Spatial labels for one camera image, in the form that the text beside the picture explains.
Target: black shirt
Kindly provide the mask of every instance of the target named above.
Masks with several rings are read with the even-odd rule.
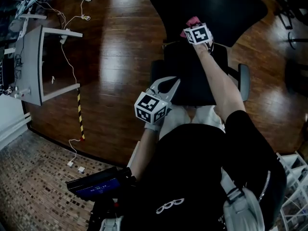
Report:
[[[272,171],[260,202],[266,229],[271,228],[282,204],[285,173],[247,113],[237,111],[228,117],[226,133],[209,125],[185,124],[157,143],[137,190],[130,195],[121,230],[192,230],[201,226],[224,230],[226,194],[220,185],[221,167],[238,187],[246,185],[257,198],[268,170]],[[184,199],[182,204],[156,213],[179,199]]]

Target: mosaic floor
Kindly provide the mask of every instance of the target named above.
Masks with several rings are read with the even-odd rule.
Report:
[[[73,157],[29,130],[0,151],[0,222],[7,231],[87,230],[94,203],[72,195],[66,182],[111,165],[77,156],[70,168]]]

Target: white pants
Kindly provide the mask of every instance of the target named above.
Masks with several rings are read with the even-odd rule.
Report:
[[[191,121],[183,106],[172,105],[172,110],[165,117],[164,124],[160,130],[159,139],[164,137],[176,127],[183,124],[188,124],[190,122],[210,125],[225,131],[220,117],[214,111],[214,107],[214,105],[209,105],[198,108],[195,117]]]

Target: blue screen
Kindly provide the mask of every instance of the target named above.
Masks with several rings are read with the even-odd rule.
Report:
[[[103,183],[90,186],[88,188],[78,190],[76,193],[82,198],[90,198],[94,195],[102,194],[120,186],[119,181],[116,178],[105,181]]]

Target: yellow and black striped pole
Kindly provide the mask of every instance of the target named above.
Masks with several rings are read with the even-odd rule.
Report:
[[[79,113],[79,122],[80,122],[80,130],[81,130],[81,140],[85,140],[85,134],[82,126],[82,117],[81,117],[81,106],[80,106],[80,90],[78,89],[78,113]]]

